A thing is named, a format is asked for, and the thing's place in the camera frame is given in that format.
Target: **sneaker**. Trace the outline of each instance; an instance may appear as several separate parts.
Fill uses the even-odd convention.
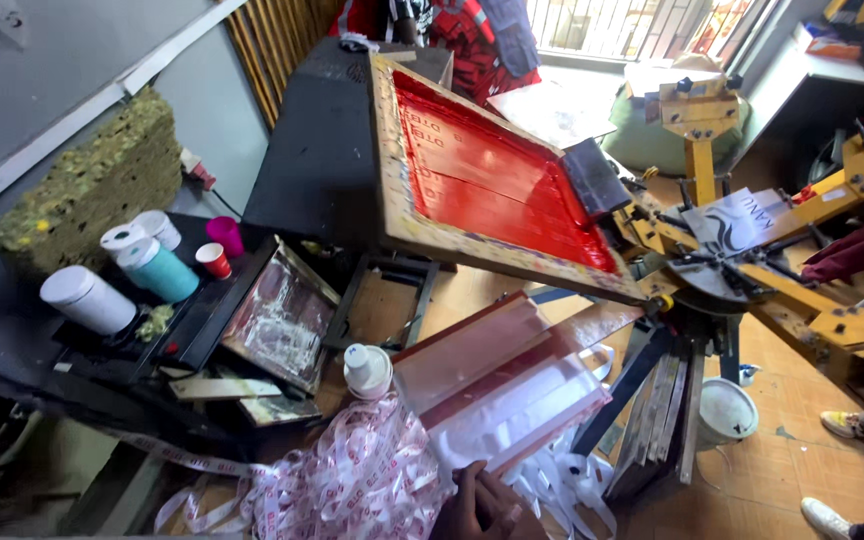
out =
[[[822,425],[836,436],[864,440],[864,412],[827,410],[820,417]]]
[[[801,500],[801,513],[805,521],[819,533],[834,540],[849,540],[852,524],[837,514],[821,500],[805,497]]]

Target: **ink-stained frame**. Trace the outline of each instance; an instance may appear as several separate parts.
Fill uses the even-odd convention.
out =
[[[512,245],[484,234],[451,227],[415,212],[399,100],[392,78],[394,71],[408,75],[443,98],[470,110],[474,115],[485,117],[519,138],[543,146],[557,156],[565,154],[402,65],[382,55],[370,55],[368,91],[375,162],[379,175],[379,209],[384,245],[425,255],[441,263],[483,268],[623,304],[638,305],[645,302],[642,290],[629,273],[622,257],[612,248],[608,251],[615,259],[616,274],[541,251]]]

